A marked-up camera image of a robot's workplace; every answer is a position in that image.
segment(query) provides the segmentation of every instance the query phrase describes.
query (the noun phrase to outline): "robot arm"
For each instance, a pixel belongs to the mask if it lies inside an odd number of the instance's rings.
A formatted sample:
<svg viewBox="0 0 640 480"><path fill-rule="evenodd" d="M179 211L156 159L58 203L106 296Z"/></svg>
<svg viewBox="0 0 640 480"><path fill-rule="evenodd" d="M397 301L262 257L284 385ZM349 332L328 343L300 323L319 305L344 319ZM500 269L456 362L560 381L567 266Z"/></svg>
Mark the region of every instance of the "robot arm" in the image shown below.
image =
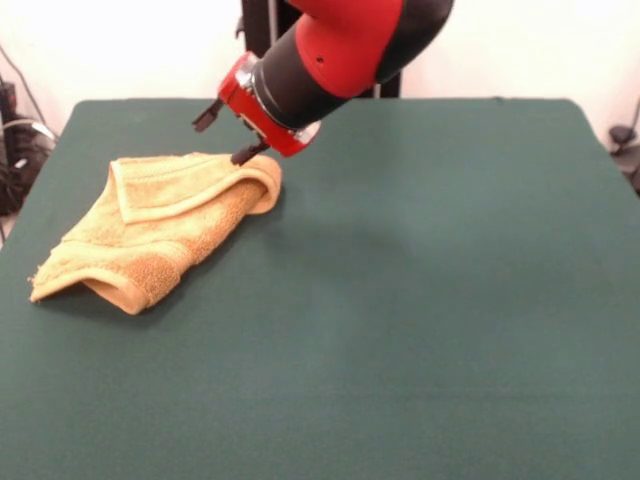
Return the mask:
<svg viewBox="0 0 640 480"><path fill-rule="evenodd" d="M224 105L260 139L234 156L242 164L274 148L306 148L319 121L413 61L438 35L453 0L289 0L303 12L257 59L247 52L194 121L206 129Z"/></svg>

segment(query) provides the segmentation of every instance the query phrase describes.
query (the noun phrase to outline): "folded towel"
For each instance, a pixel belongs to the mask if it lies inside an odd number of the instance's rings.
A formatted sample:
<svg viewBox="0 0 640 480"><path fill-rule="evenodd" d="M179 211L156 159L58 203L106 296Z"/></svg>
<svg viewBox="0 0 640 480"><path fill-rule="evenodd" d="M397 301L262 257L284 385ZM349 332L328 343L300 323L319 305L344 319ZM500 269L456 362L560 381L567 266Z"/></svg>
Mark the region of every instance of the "folded towel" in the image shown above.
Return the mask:
<svg viewBox="0 0 640 480"><path fill-rule="evenodd" d="M247 215L270 211L278 163L229 155L121 158L86 215L62 237L34 278L32 302L82 283L124 312L157 304Z"/></svg>

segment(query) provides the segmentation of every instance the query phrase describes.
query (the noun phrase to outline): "white wall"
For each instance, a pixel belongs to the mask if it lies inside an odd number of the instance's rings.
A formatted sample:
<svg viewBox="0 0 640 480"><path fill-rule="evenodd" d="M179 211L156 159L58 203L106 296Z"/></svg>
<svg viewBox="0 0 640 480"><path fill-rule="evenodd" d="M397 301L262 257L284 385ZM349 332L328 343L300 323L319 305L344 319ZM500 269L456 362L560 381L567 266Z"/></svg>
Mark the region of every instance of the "white wall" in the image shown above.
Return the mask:
<svg viewBox="0 0 640 480"><path fill-rule="evenodd" d="M640 2L607 1L457 0L403 94L570 98L607 142L640 94ZM0 0L0 42L58 131L85 98L211 97L243 51L240 0L23 4ZM0 71L16 79L1 59Z"/></svg>

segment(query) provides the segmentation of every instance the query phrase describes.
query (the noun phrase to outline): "yellow towel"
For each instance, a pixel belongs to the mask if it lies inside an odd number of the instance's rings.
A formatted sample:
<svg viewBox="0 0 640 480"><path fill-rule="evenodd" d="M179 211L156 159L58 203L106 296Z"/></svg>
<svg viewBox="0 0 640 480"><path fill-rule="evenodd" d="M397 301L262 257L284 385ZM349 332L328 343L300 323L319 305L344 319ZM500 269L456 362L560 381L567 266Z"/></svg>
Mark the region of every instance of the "yellow towel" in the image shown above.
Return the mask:
<svg viewBox="0 0 640 480"><path fill-rule="evenodd" d="M83 283L136 315L157 304L247 215L270 211L281 169L266 156L243 166L229 155L121 158L85 216L38 268L31 301Z"/></svg>

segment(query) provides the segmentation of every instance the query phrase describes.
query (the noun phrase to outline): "green table surface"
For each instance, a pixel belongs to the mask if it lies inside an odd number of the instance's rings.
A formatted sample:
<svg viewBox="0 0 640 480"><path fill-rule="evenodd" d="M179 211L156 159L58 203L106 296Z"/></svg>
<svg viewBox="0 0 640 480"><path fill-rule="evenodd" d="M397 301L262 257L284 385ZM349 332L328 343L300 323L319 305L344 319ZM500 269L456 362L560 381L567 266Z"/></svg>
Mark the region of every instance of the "green table surface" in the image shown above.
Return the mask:
<svg viewBox="0 0 640 480"><path fill-rule="evenodd" d="M354 101L157 308L31 305L110 160L254 138L207 104L74 110L0 251L2 480L640 478L640 204L567 101Z"/></svg>

